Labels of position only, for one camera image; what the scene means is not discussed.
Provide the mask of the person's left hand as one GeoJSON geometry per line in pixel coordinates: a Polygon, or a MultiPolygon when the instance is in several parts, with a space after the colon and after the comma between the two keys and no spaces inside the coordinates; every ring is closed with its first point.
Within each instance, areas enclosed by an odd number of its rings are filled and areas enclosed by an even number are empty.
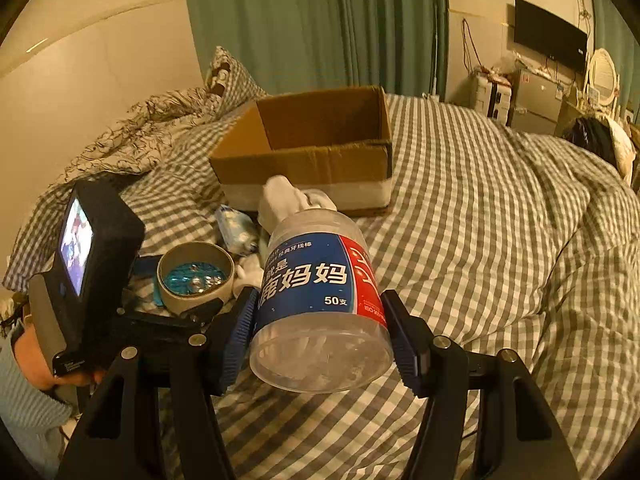
{"type": "Polygon", "coordinates": [[[29,325],[14,341],[14,358],[27,381],[40,391],[51,391],[58,386],[72,385],[85,387],[99,385],[106,375],[105,370],[76,370],[62,377],[54,376],[49,370],[37,339],[35,327],[29,325]]]}

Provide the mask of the light blue sleeve forearm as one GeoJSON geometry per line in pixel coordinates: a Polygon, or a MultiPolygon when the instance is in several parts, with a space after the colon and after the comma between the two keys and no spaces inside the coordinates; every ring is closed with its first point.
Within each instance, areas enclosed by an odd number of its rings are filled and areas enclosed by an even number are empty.
{"type": "Polygon", "coordinates": [[[53,479],[64,448],[61,427],[73,408],[50,391],[32,386],[17,365],[13,344],[25,327],[17,327],[1,345],[1,419],[26,460],[42,478],[53,479]]]}

